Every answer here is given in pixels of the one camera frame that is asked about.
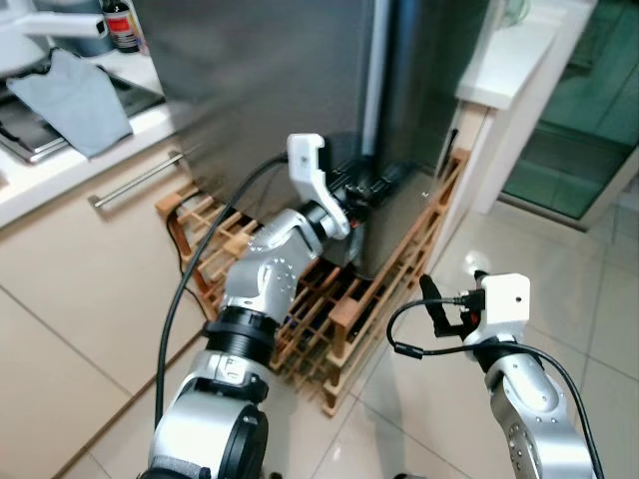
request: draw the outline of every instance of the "glass door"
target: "glass door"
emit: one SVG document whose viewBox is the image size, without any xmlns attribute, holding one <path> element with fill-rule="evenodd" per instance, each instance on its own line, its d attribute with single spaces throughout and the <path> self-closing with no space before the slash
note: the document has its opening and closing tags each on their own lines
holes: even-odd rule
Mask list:
<svg viewBox="0 0 639 479">
<path fill-rule="evenodd" d="M 639 169 L 639 4 L 600 0 L 501 199 L 587 229 Z"/>
</svg>

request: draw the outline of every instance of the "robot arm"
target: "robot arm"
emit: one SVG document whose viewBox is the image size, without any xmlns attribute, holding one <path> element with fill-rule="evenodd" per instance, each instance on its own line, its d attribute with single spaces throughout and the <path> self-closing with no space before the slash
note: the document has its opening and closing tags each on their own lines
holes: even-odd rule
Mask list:
<svg viewBox="0 0 639 479">
<path fill-rule="evenodd" d="M 297 211 L 284 210 L 260 230 L 230 269 L 218 321 L 205 327 L 207 347 L 158 424 L 150 469 L 141 479 L 259 477 L 269 425 L 258 406 L 269 391 L 276 330 L 287 317 L 300 274 L 329 241 L 348 234 L 350 220 L 360 220 L 352 212 L 361 212 L 361 196 L 348 205 L 328 191 L 319 168 L 321 147 L 318 135 L 290 136 L 291 177 L 305 204 Z M 377 182 L 372 190 L 386 196 L 391 183 Z M 365 208 L 374 199 L 363 203 Z M 482 303 L 462 313 L 463 325 L 450 325 L 441 306 L 428 307 L 435 334 L 459 335 L 464 344 L 520 339 L 528 319 L 527 278 L 484 275 L 477 280 Z M 440 297 L 428 276 L 421 286 L 424 298 Z M 590 456 L 570 424 L 566 398 L 537 359 L 494 348 L 470 357 L 486 373 L 515 476 L 591 479 Z"/>
<path fill-rule="evenodd" d="M 298 278 L 349 222 L 319 169 L 323 138 L 291 135 L 289 163 L 305 204 L 284 210 L 250 241 L 229 270 L 209 339 L 156 428 L 143 479 L 257 479 L 269 424 L 267 397 L 275 333 L 287 317 Z"/>
<path fill-rule="evenodd" d="M 529 315 L 530 281 L 521 274 L 479 271 L 471 308 L 462 309 L 463 325 L 447 322 L 443 308 L 428 308 L 435 335 L 459 335 L 464 345 L 521 341 Z M 441 297 L 429 276 L 421 281 L 424 299 Z M 567 413 L 559 385 L 531 354 L 486 348 L 467 351 L 486 374 L 492 413 L 502 428 L 517 479 L 592 479 L 586 444 Z"/>
</svg>

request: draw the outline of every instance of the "stainless steel refrigerator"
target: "stainless steel refrigerator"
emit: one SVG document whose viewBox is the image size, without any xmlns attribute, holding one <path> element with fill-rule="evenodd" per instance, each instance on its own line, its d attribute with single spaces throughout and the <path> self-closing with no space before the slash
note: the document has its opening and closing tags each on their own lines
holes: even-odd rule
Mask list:
<svg viewBox="0 0 639 479">
<path fill-rule="evenodd" d="M 290 133 L 319 133 L 331 166 L 409 165 L 401 190 L 327 256 L 373 275 L 427 203 L 455 91 L 490 0 L 136 0 L 197 184 L 227 199 Z M 298 199 L 286 168 L 239 208 L 264 220 Z"/>
</svg>

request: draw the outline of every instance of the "kitchen counter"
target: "kitchen counter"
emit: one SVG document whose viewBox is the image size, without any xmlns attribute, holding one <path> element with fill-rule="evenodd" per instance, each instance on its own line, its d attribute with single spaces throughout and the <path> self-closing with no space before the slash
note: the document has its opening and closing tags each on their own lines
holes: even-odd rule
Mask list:
<svg viewBox="0 0 639 479">
<path fill-rule="evenodd" d="M 112 51 L 90 60 L 125 80 L 162 92 L 150 57 Z M 167 105 L 138 114 L 130 122 L 132 136 L 90 160 L 67 147 L 41 164 L 27 166 L 0 148 L 0 172 L 7 184 L 0 186 L 0 228 L 174 133 Z"/>
<path fill-rule="evenodd" d="M 457 95 L 467 102 L 508 110 L 550 48 L 566 10 L 553 0 L 530 0 L 530 12 L 519 25 L 501 28 L 486 53 L 469 68 Z"/>
</svg>

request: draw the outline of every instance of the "kitchen cabinet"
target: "kitchen cabinet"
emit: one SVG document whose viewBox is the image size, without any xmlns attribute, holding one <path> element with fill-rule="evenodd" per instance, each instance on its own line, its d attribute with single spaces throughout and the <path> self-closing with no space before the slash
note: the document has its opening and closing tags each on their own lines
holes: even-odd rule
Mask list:
<svg viewBox="0 0 639 479">
<path fill-rule="evenodd" d="M 0 289 L 0 477 L 54 475 L 129 394 Z"/>
<path fill-rule="evenodd" d="M 176 251 L 154 204 L 189 176 L 168 167 L 101 212 L 87 199 L 111 192 L 177 148 L 171 140 L 157 145 L 0 232 L 0 285 L 131 394 L 155 373 L 160 333 L 180 278 Z M 169 357 L 203 320 L 186 294 Z M 98 413 L 92 404 L 84 407 Z"/>
</svg>

